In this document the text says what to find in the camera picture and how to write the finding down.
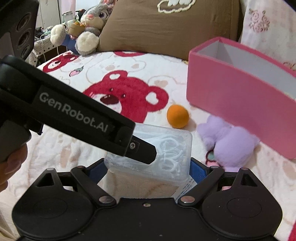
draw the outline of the pink box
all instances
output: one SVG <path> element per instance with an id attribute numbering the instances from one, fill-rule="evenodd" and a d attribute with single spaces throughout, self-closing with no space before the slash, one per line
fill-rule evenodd
<path id="1" fill-rule="evenodd" d="M 187 100 L 242 126 L 286 158 L 296 158 L 296 73 L 229 39 L 189 53 Z"/>

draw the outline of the metal pivot pin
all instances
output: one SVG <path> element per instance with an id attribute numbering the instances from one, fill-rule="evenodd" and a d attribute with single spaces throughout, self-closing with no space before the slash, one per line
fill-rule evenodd
<path id="1" fill-rule="evenodd" d="M 184 204 L 191 204 L 195 201 L 195 198 L 192 196 L 183 196 L 180 200 Z"/>
<path id="2" fill-rule="evenodd" d="M 114 201 L 114 198 L 111 196 L 102 196 L 99 198 L 99 201 L 104 204 L 109 204 Z"/>

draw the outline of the cushion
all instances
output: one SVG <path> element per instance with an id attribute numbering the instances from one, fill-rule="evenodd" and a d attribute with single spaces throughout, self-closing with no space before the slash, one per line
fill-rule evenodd
<path id="1" fill-rule="evenodd" d="M 236 40 L 238 18 L 239 0 L 120 0 L 97 52 L 136 51 L 188 60 L 192 48 L 211 38 Z"/>
<path id="2" fill-rule="evenodd" d="M 241 43 L 296 71 L 296 12 L 283 0 L 249 0 Z"/>

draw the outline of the cartoon bear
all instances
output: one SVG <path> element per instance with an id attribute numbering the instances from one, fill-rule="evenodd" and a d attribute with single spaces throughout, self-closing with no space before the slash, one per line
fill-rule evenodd
<path id="1" fill-rule="evenodd" d="M 168 103 L 168 93 L 157 86 L 149 86 L 135 77 L 128 77 L 124 70 L 106 74 L 102 81 L 91 85 L 83 92 L 134 122 L 143 123 L 148 112 L 163 109 Z M 157 103 L 146 100 L 156 94 Z"/>
<path id="2" fill-rule="evenodd" d="M 65 66 L 67 63 L 72 62 L 73 60 L 77 59 L 78 55 L 73 55 L 70 52 L 65 52 L 64 54 L 54 58 L 50 62 L 48 62 L 43 67 L 43 72 L 49 73 L 51 71 L 55 71 L 63 66 Z"/>

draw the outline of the white cabinet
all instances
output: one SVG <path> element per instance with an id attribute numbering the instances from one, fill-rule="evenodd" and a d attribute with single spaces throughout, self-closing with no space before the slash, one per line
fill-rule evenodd
<path id="1" fill-rule="evenodd" d="M 39 11 L 36 27 L 47 28 L 61 23 L 59 3 L 61 0 L 38 0 Z"/>

